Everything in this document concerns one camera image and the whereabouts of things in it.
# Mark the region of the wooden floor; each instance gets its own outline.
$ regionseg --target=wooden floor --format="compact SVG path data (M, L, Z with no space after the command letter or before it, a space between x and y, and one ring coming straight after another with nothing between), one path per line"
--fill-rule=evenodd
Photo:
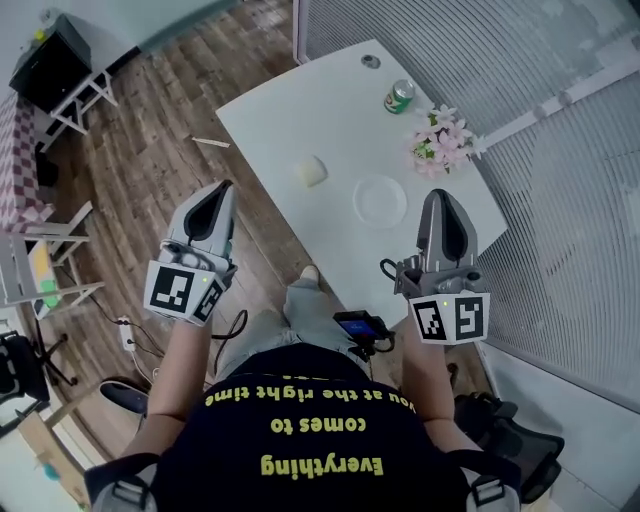
M216 109L295 67L291 35L290 0L246 2L203 21L127 64L113 81L120 106L99 103L89 113L88 135L68 131L49 151L60 167L56 208L61 220L70 219L87 200L94 205L84 223L92 242L80 258L83 279L105 281L95 297L106 315L128 315L162 348L171 322L142 307L147 265L176 205L203 185L229 178L238 192L233 257L239 270L214 312L214 332L226 332L241 309L250 316L265 308L280 311L286 285L311 262L240 152L233 145L221 149L191 140L231 142ZM117 327L95 304L51 317L44 330L49 341L62 332L70 336L62 355L66 371L80 384L62 388L67 399L110 376L139 378L120 346ZM154 350L142 331L134 334L142 348ZM216 349L213 345L210 362ZM399 357L397 350L374 358L375 378L397 385ZM477 356L469 357L477 366ZM149 353L138 351L138 359L149 376L159 365ZM484 374L476 373L467 384L486 387ZM137 427L135 416L97 395L83 402L78 418L107 458L123 450Z

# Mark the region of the cable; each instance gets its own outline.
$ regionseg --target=cable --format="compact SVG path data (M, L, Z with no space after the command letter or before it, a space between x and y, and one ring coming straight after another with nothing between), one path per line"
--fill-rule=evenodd
M382 270L382 273L392 281L395 281L396 276L387 270L387 266L393 267L394 272L397 270L398 266L395 264L395 262L391 261L389 258L384 258L383 260L380 260L380 270Z
M240 320L240 317L243 317L242 325L238 328L238 330L234 331L233 328L238 324L238 321ZM212 334L211 335L211 339L212 340L229 341L230 339L235 338L242 331L244 331L244 328L247 326L247 321L248 320L249 320L249 312L246 309L243 309L242 311L240 311L240 313L238 313L236 315L236 318L233 321L233 324L231 325L231 329L229 329L229 332L227 332L227 334Z
M62 272L64 272L64 274L71 280L71 282L73 284L77 284L75 279L73 279L73 277L71 277L71 275L69 274L69 272L67 272L63 267L58 267L60 268L60 270L62 270ZM104 316L104 318L108 321L111 322L114 325L122 325L122 321L120 320L113 320L112 318L109 317L109 315L107 315L106 311L104 310L104 308L100 305L100 303L96 300L96 298L93 295L89 295L89 298L93 301L93 303L98 306L98 309L100 310L100 313L102 313L102 316ZM238 322L240 321L240 319L242 318L242 325L236 329L234 331L234 328L236 327L236 325L238 325ZM242 311L240 311L237 315L236 318L233 321L233 324L231 324L231 329L229 329L229 332L227 332L227 334L212 334L211 335L211 339L212 340L222 340L222 345L220 345L220 349L218 350L218 353L216 354L216 359L214 362L214 373L218 373L218 360L220 359L220 354L222 353L222 350L224 349L225 345L227 344L227 342L233 338L235 338L236 336L238 336L240 333L242 333L242 331L244 331L244 328L247 326L247 322L249 320L249 312L246 309L243 309ZM145 330L144 327L142 327L141 325L135 324L133 322L129 322L129 325L136 327L138 329L140 329L143 334L147 337L147 339L149 340L149 342L151 343L151 345L153 346L153 348L156 350L156 352L152 352L151 350L147 350L146 348L142 347L140 345L140 343L136 343L135 341L133 342L136 347L138 347L140 350L142 350L143 352L146 352L148 354L154 355L156 357L159 358L163 358L165 356L165 351L162 350L158 344L156 343L156 341L153 339L153 337ZM131 352L131 355L133 357L133 361L136 365L136 369L138 370L138 372L150 383L153 384L153 382L149 379L149 377L147 377L142 370L140 370L140 366L138 365L138 360L135 357L135 354L133 352ZM209 386L211 386L212 384L210 382L207 382L205 380L205 383L208 384Z
M159 358L163 358L164 355L162 354L158 354L157 352L153 352L152 350L147 350L146 348L144 348L143 346L140 345L140 343L136 343L135 341L133 342L133 344L138 347L140 350L142 350L143 352L146 352L147 354L151 354L152 356L156 356Z
M63 267L58 267L60 270L62 270L62 272L71 280L71 282L73 284L77 284L75 279L73 277L71 277L71 275L69 274L69 272L67 272ZM102 316L108 321L111 322L114 325L122 325L122 322L120 320L113 320L112 318L109 317L109 315L107 315L106 311L104 310L104 308L100 305L100 303L98 302L98 300L93 296L93 295L89 295L89 298L93 301L93 303L98 306L98 309L100 310L100 313L102 313ZM151 343L151 345L153 346L153 348L156 350L156 352L152 352L151 350L147 350L144 347L142 347L140 345L140 343L136 343L134 341L134 344L143 352L148 352L149 354L153 354L156 357L164 357L164 350L162 350L158 344L156 343L156 341L151 337L151 335L144 329L144 327L142 327L141 325L135 324L133 322L129 322L129 325L133 326L133 327L137 327L138 329L140 329L144 335L147 337L147 339L149 340L149 342Z
M389 347L385 348L385 349L380 349L378 347L376 347L375 345L373 346L373 349L378 352L379 354L386 354L387 352L391 352L394 348L396 348L396 337L395 336L391 336L389 338Z
M147 382L153 386L153 381L149 377L147 377L146 374L140 368L140 365L138 364L138 358L136 357L135 352L129 352L129 353L131 354L131 359L133 359L133 364L136 366L136 370L138 370L138 373L142 375L147 380Z
M238 328L237 331L233 332L233 329L235 328L235 326L240 321L240 318L242 318L242 325ZM247 321L248 320L249 320L249 312L246 309L243 309L242 311L240 311L240 313L238 313L236 315L236 318L233 321L233 323L231 324L231 329L229 329L228 334L223 335L223 336L216 336L214 334L211 335L211 339L214 339L214 340L222 339L223 340L222 344L220 345L220 348L218 349L218 353L216 354L216 359L213 362L213 373L214 373L214 375L218 374L218 361L220 360L220 354L222 354L222 351L224 350L224 347L227 345L227 342L230 339L235 338L242 331L244 331L244 328L247 326Z

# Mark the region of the shoe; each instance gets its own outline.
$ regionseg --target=shoe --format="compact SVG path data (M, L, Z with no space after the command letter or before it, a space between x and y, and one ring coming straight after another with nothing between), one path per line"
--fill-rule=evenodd
M300 274L300 279L310 279L314 283L318 284L320 281L320 272L313 265L307 265L304 267L302 274Z

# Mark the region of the metal grid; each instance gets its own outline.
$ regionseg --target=metal grid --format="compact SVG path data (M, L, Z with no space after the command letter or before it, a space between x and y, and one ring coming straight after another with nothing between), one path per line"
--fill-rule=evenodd
M622 0L606 12L584 0L305 4L309 59L375 37L485 134L640 30ZM478 168L509 225L480 258L493 343L640 411L640 76L493 146Z

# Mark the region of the person's leg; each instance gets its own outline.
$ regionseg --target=person's leg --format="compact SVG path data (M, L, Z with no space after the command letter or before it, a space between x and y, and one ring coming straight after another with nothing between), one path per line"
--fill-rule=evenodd
M226 343L218 360L216 381L227 378L252 355L285 344L283 332L287 329L284 319L275 311L259 313L249 322L245 332Z
M367 364L349 352L358 345L333 319L335 312L331 301L318 286L317 269L311 268L313 271L307 267L300 279L287 288L284 314L291 329L302 342L340 352L367 372Z

